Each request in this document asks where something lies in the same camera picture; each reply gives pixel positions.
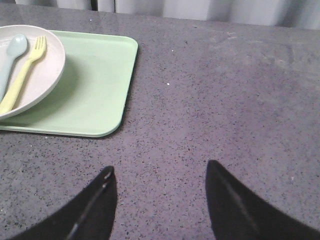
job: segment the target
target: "light green tray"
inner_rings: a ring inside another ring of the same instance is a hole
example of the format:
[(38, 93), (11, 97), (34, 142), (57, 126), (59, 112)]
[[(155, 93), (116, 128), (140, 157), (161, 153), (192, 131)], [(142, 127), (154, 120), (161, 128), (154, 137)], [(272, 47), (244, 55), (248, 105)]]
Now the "light green tray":
[(54, 90), (0, 130), (102, 137), (121, 123), (138, 44), (125, 36), (52, 31), (66, 59)]

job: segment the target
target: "yellow fork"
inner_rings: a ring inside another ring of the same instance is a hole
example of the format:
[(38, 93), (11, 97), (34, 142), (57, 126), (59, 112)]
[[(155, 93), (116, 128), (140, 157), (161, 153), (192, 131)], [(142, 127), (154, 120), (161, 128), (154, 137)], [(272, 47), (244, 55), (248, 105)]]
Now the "yellow fork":
[(29, 71), (29, 69), (32, 66), (32, 63), (39, 58), (43, 56), (47, 48), (47, 40), (45, 36), (39, 36), (35, 44), (33, 46), (33, 49), (23, 64), (19, 74), (15, 78), (12, 85), (9, 87), (8, 91), (6, 92), (2, 102), (0, 103), (0, 114), (7, 113), (12, 110), (14, 107), (17, 98), (19, 96), (20, 90), (24, 84), (24, 80), (26, 78), (26, 75)]

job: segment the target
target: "white curtain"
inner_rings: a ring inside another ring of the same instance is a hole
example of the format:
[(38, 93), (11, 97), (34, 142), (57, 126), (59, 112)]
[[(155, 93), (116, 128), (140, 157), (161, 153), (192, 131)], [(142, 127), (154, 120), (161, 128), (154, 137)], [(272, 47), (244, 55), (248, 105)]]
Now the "white curtain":
[(0, 0), (103, 12), (320, 29), (320, 0)]

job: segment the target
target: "granite countertop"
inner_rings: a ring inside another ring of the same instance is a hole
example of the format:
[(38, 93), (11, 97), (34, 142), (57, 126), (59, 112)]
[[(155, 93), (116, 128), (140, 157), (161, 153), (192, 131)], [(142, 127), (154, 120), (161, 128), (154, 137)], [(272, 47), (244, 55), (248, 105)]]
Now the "granite countertop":
[(214, 239), (208, 160), (320, 230), (320, 31), (0, 3), (0, 26), (14, 24), (128, 36), (139, 51), (113, 134), (0, 132), (0, 239), (108, 165), (112, 240)]

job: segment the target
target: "light blue spoon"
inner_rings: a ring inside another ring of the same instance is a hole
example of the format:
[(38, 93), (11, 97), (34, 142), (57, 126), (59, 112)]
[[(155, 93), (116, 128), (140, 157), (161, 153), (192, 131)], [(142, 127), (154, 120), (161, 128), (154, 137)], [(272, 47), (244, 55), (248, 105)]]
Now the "light blue spoon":
[(4, 98), (14, 60), (25, 53), (27, 50), (27, 45), (28, 44), (25, 35), (17, 34), (12, 38), (8, 48), (6, 49), (7, 59), (0, 71), (0, 102)]

